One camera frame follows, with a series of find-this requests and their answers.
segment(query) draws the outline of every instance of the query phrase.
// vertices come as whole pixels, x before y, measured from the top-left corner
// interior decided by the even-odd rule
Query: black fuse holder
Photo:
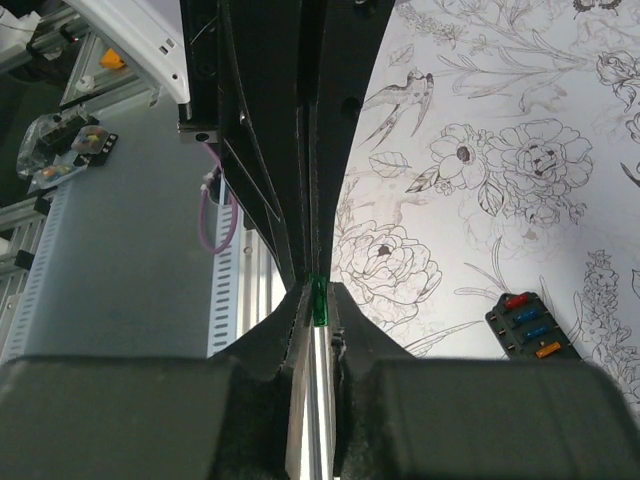
[[[505,293],[485,319],[509,358],[581,360],[535,293]]]

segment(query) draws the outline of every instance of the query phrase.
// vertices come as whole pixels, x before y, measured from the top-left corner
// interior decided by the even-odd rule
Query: red fuse
[[[507,310],[513,310],[514,308],[521,307],[527,303],[529,303],[529,297],[527,297],[526,293],[523,293],[516,297],[511,297],[509,300],[504,302],[504,308]]]

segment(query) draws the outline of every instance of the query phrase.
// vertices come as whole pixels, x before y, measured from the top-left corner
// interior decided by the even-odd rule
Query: gray panel
[[[120,140],[71,181],[27,354],[206,356],[213,260],[196,221],[211,161],[180,143],[168,96],[147,99],[99,116]]]

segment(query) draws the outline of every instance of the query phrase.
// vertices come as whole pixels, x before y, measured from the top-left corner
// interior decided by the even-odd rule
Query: screw hole
[[[360,116],[360,108],[360,101],[355,97],[349,97],[342,102],[340,113],[344,118],[357,122]]]
[[[370,18],[378,9],[378,0],[355,0],[353,10],[362,18]]]

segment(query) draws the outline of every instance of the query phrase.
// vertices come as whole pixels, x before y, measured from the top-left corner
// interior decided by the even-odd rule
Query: orange object
[[[110,48],[107,53],[104,54],[102,60],[100,60],[100,65],[104,68],[108,68],[109,70],[117,70],[124,67],[124,61],[120,58],[120,55],[113,50],[113,48]]]
[[[562,345],[560,345],[560,342],[553,342],[551,345],[547,345],[546,347],[541,348],[540,350],[538,350],[536,352],[536,357],[538,357],[538,358],[548,357],[553,352],[557,352],[561,348],[562,348]]]

